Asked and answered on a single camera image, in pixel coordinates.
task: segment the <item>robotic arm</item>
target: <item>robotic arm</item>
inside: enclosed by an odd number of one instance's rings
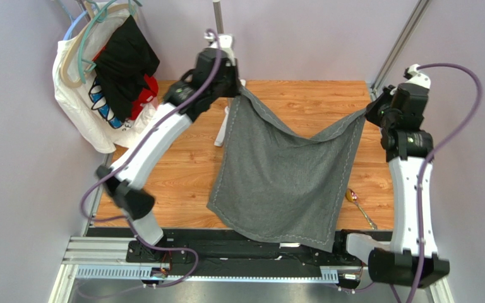
[[[207,111],[216,99],[233,98],[239,93],[240,82],[237,60],[232,50],[232,36],[220,35],[219,43],[210,43],[209,47],[198,55],[196,67],[186,72],[169,88],[153,120],[139,137],[140,144],[130,148],[110,167],[100,166],[97,169],[97,177],[101,179],[122,166],[138,149],[125,169],[104,182],[104,188],[132,223],[138,235],[151,245],[155,245],[162,238],[163,231],[152,213],[155,198],[143,190],[147,177],[175,139],[189,128],[202,112]],[[142,142],[159,120],[187,101],[204,84],[213,69],[218,48],[222,54],[220,67],[207,89],[189,105],[168,117],[147,140]]]
[[[431,81],[415,64],[405,71],[408,80],[389,86],[368,105],[366,119],[381,128],[381,146],[394,186],[394,231],[389,246],[359,232],[345,231],[346,251],[368,265],[374,282],[411,286],[418,264],[417,177],[424,158],[433,149],[431,135],[420,126],[428,102]],[[450,263],[438,258],[431,228],[429,203],[430,163],[424,173],[422,192],[424,222],[424,267],[418,285],[425,288],[450,272]]]

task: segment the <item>white garment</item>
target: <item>white garment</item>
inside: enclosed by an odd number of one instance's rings
[[[129,11],[122,9],[109,14],[104,22],[96,23],[85,42],[83,58],[91,60],[95,57],[128,17]],[[143,106],[136,121],[119,121],[106,104],[100,85],[95,82],[97,77],[95,71],[86,74],[84,85],[78,88],[67,87],[61,80],[59,68],[75,39],[57,43],[57,55],[52,69],[57,102],[80,134],[100,153],[114,152],[116,150],[114,144],[123,147],[133,146],[155,114],[153,103],[156,103],[156,100]],[[78,54],[75,54],[68,70],[71,81],[80,79],[76,64],[77,57]]]

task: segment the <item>white wall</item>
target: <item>white wall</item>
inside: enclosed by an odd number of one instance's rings
[[[463,64],[485,88],[485,2],[434,0],[386,83],[400,83],[406,66],[432,62]],[[470,109],[475,90],[459,71],[427,72],[432,90],[423,128],[440,141]],[[455,302],[485,302],[485,94],[472,124],[436,157],[431,208]]]
[[[364,80],[378,74],[416,0],[223,0],[242,77]],[[214,28],[212,0],[147,1],[142,29],[161,60],[157,76],[179,79]]]
[[[0,1],[0,302],[47,302],[103,159],[53,97],[68,25],[52,1]]]

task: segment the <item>red fabric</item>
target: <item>red fabric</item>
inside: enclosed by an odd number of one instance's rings
[[[106,46],[103,46],[103,48],[100,49],[97,55],[93,58],[93,61],[96,60],[96,58],[100,55],[102,51],[104,51],[105,48]],[[136,120],[140,115],[140,112],[143,109],[142,104],[153,101],[159,94],[159,83],[157,82],[157,79],[155,79],[155,77],[149,77],[147,74],[144,74],[143,79],[149,86],[149,89],[142,89],[140,95],[138,96],[138,99],[132,102],[132,111],[131,116],[129,117],[129,119],[132,121]],[[158,102],[153,105],[155,106],[155,108],[159,106]]]

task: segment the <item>hanging clothes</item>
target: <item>hanging clothes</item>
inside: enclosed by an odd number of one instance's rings
[[[332,251],[365,109],[306,139],[246,88],[241,94],[230,107],[207,208],[252,240]]]
[[[128,19],[133,18],[129,18],[128,10],[122,9],[109,14],[102,23],[94,24],[91,34],[85,42],[84,58],[95,57],[112,34]],[[100,153],[114,152],[115,144],[123,147],[133,146],[156,113],[155,104],[157,104],[156,95],[158,93],[156,80],[149,76],[147,80],[142,78],[141,81],[149,83],[142,91],[148,90],[148,92],[144,92],[144,95],[141,95],[141,92],[137,94],[131,103],[131,115],[128,118],[119,119],[108,105],[104,87],[100,85],[95,71],[87,73],[86,83],[77,88],[70,88],[62,81],[61,64],[74,43],[80,43],[80,41],[73,38],[59,41],[57,44],[52,78],[58,104],[80,134]],[[73,81],[80,78],[76,57],[77,55],[73,54],[68,69],[69,77]]]
[[[160,63],[134,18],[127,18],[93,61],[106,103],[115,117],[122,121],[130,118],[133,102],[143,90],[149,90],[147,80]]]

